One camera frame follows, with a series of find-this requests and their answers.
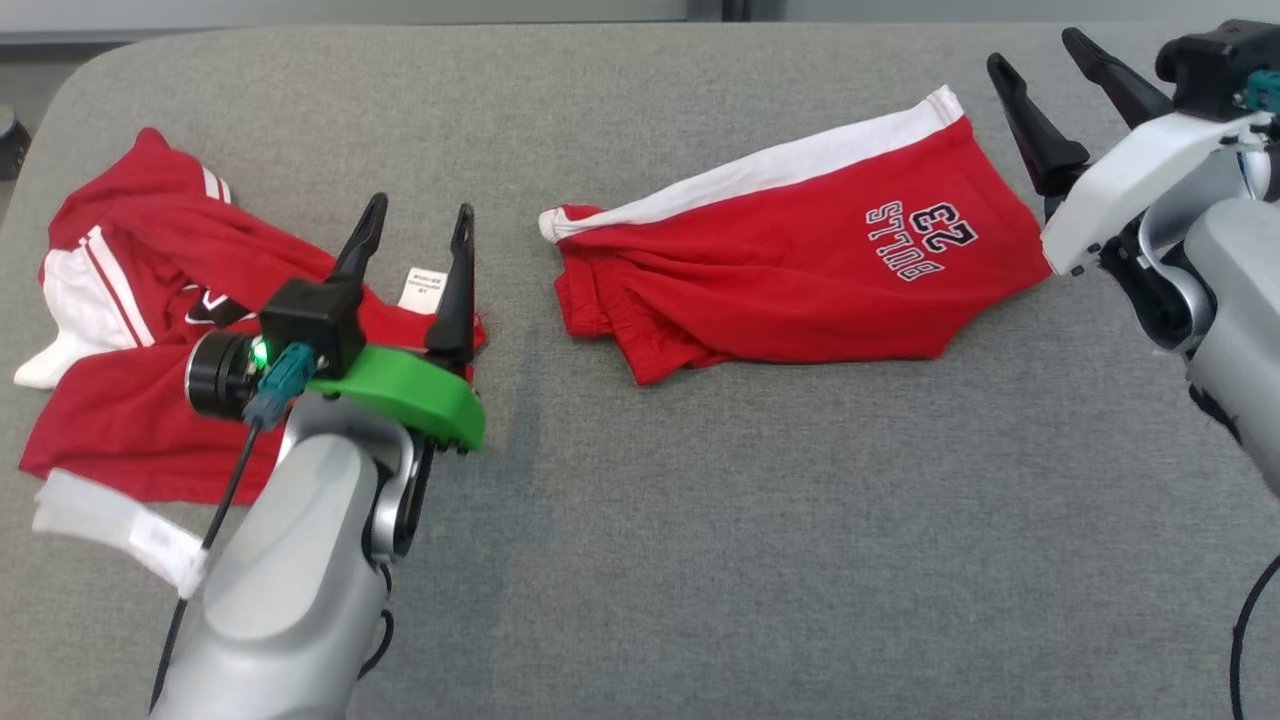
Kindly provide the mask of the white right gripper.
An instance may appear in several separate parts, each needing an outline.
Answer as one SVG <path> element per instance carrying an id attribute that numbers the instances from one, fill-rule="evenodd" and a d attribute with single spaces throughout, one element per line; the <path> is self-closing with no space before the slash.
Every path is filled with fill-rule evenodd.
<path id="1" fill-rule="evenodd" d="M 1036 105 L 1007 59 L 993 53 L 986 68 L 1036 192 L 1068 195 L 1046 222 L 1041 240 L 1053 272 L 1069 275 L 1085 264 L 1088 247 L 1119 234 L 1212 154 L 1258 147 L 1260 133 L 1276 114 L 1207 120 L 1171 113 L 1172 100 L 1162 90 L 1079 28 L 1065 28 L 1061 40 L 1079 72 L 1103 90 L 1126 127 L 1135 128 L 1085 172 L 1088 150 Z"/>

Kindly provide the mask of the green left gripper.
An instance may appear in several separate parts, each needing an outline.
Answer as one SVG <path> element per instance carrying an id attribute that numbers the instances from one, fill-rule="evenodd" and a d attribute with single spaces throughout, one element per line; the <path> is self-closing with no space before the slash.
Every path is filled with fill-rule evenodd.
<path id="1" fill-rule="evenodd" d="M 387 193 L 370 197 L 326 283 L 364 284 L 380 246 L 388 208 Z M 430 363 L 399 348 L 369 345 L 346 375 L 316 377 L 308 382 L 308 391 L 347 398 L 440 446 L 468 454 L 483 447 L 485 411 L 466 378 L 440 366 L 468 366 L 476 350 L 475 218 L 470 202 L 460 206 L 451 255 L 435 320 L 425 340 Z"/>

